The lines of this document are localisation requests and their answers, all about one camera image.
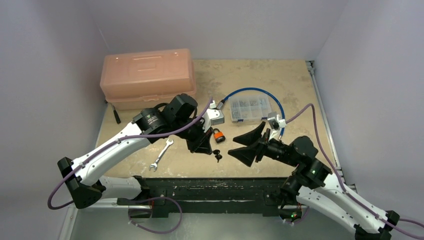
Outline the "orange black padlock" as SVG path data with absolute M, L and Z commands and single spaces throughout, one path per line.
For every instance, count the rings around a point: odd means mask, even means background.
M 213 129 L 213 138 L 217 144 L 222 143 L 226 140 L 225 135 L 218 128 Z

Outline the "black-headed key bunch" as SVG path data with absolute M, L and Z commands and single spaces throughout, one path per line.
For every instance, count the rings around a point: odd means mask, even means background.
M 214 157 L 217 160 L 217 163 L 219 163 L 220 160 L 223 158 L 223 156 L 221 155 L 221 151 L 219 149 L 215 149 L 212 151 L 212 153 L 214 154 Z

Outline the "blue cable lock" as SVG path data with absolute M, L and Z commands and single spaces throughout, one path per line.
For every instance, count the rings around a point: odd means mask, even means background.
M 280 101 L 270 92 L 258 88 L 258 87 L 243 87 L 240 89 L 237 89 L 231 93 L 229 93 L 227 96 L 225 96 L 221 101 L 218 102 L 216 105 L 217 110 L 222 110 L 224 106 L 226 105 L 227 100 L 232 96 L 247 96 L 247 95 L 260 95 L 265 94 L 269 97 L 269 102 L 272 108 L 272 112 L 268 114 L 267 119 L 265 120 L 271 120 L 271 126 L 276 130 L 279 137 L 282 137 L 285 132 L 286 127 L 286 115 L 283 108 L 283 105 L 280 103 Z

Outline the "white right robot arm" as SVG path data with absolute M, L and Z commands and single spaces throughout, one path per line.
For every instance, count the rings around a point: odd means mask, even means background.
M 318 150 L 309 137 L 300 136 L 285 144 L 273 138 L 262 122 L 233 141 L 242 147 L 228 154 L 248 167 L 263 157 L 294 167 L 279 191 L 270 194 L 281 207 L 294 203 L 312 207 L 345 227 L 356 240 L 391 239 L 399 214 L 374 206 L 348 188 L 336 171 L 317 159 Z

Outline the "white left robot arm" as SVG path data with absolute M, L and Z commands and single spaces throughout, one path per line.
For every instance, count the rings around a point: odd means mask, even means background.
M 78 209 L 102 199 L 121 198 L 138 205 L 149 199 L 148 186 L 141 176 L 107 177 L 105 173 L 133 153 L 160 139 L 177 136 L 187 143 L 191 153 L 212 154 L 210 137 L 215 111 L 209 106 L 198 113 L 198 103 L 183 93 L 169 103 L 145 108 L 114 137 L 91 152 L 57 163 L 65 184 Z

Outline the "clear plastic screw organizer box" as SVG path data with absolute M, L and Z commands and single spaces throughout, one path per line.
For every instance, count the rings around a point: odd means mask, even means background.
M 266 94 L 231 96 L 226 105 L 230 107 L 233 123 L 266 120 L 273 111 Z

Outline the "silver open-end wrench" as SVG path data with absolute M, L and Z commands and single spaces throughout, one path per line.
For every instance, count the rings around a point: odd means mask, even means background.
M 164 154 L 167 152 L 167 150 L 174 144 L 174 140 L 171 138 L 168 138 L 165 142 L 165 147 L 161 150 L 156 160 L 149 166 L 149 171 L 153 170 L 154 172 L 158 169 L 158 164 L 163 158 Z

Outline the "orange plastic toolbox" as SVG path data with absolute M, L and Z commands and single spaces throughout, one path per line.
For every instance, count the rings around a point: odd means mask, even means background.
M 151 108 L 179 94 L 194 98 L 197 84 L 191 52 L 181 48 L 107 55 L 100 87 L 117 110 Z

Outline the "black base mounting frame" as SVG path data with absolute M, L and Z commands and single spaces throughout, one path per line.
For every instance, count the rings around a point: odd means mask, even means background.
M 170 213 L 261 214 L 297 221 L 307 207 L 294 199 L 283 200 L 285 177 L 150 177 L 141 179 L 141 194 L 134 200 L 119 197 L 119 206 L 140 210 L 153 218 Z

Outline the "black-handled tool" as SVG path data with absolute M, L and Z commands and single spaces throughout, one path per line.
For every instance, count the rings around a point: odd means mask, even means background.
M 113 115 L 114 115 L 114 118 L 115 118 L 115 122 L 116 122 L 117 124 L 120 124 L 122 121 L 121 121 L 121 119 L 120 119 L 120 116 L 119 116 L 119 114 L 118 114 L 118 112 L 117 112 L 117 110 L 116 110 L 115 106 L 114 106 L 112 103 L 110 103 L 110 106 L 111 106 L 111 108 L 112 108 L 112 112 L 113 112 Z

